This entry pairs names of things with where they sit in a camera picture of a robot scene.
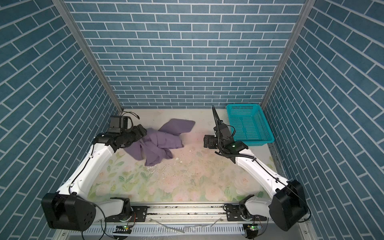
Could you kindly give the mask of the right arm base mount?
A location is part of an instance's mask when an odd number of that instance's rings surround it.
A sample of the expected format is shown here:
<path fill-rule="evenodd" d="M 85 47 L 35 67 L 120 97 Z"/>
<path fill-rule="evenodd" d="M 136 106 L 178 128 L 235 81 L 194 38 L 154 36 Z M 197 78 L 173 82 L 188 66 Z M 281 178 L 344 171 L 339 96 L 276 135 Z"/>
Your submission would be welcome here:
<path fill-rule="evenodd" d="M 267 217 L 260 215 L 251 215 L 244 206 L 233 205 L 233 204 L 224 204 L 223 210 L 226 213 L 228 222 L 239 222 L 239 221 L 248 221 L 248 222 L 263 222 L 267 220 Z"/>

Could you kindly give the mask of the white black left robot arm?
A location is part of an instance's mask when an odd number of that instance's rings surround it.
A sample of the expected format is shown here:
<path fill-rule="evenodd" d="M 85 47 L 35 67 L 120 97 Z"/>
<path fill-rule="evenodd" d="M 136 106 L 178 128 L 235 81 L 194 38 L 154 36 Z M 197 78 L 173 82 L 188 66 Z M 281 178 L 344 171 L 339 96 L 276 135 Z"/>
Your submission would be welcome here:
<path fill-rule="evenodd" d="M 118 222 L 133 218 L 130 199 L 112 198 L 101 203 L 88 200 L 93 182 L 104 164 L 120 148 L 129 147 L 146 136 L 142 125 L 128 130 L 109 129 L 98 134 L 86 157 L 69 179 L 55 193 L 47 193 L 41 201 L 48 226 L 51 229 L 83 232 L 94 222 L 108 217 Z"/>

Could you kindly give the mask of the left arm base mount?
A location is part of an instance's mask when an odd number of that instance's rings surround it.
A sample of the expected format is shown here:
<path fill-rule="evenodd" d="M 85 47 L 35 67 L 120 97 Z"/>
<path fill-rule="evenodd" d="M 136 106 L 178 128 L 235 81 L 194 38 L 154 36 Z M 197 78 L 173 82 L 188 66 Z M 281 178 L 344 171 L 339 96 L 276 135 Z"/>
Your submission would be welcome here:
<path fill-rule="evenodd" d="M 131 206 L 129 210 L 106 218 L 107 223 L 141 223 L 145 222 L 148 206 Z"/>

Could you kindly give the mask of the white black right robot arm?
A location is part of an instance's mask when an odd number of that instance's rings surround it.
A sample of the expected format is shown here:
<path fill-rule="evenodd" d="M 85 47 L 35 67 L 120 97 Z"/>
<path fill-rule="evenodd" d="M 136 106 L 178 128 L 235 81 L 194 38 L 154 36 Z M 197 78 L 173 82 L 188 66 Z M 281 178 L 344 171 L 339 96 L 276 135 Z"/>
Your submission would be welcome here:
<path fill-rule="evenodd" d="M 204 148 L 214 149 L 216 154 L 230 159 L 250 174 L 267 192 L 269 200 L 248 195 L 239 202 L 243 219 L 256 216 L 272 219 L 283 231 L 288 231 L 309 212 L 304 188 L 298 181 L 289 181 L 259 160 L 250 148 L 235 141 L 228 126 L 214 128 L 214 135 L 204 137 Z"/>

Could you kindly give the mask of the purple trousers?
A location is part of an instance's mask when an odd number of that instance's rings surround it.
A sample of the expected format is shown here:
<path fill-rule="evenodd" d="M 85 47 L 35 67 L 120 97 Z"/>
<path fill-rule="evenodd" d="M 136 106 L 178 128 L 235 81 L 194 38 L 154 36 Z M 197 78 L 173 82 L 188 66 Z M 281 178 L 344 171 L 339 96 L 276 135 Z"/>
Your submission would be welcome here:
<path fill-rule="evenodd" d="M 159 130 L 148 128 L 146 136 L 124 150 L 137 161 L 145 160 L 146 167 L 153 167 L 163 159 L 172 159 L 172 149 L 184 147 L 180 135 L 191 132 L 195 124 L 191 120 L 171 119 Z"/>

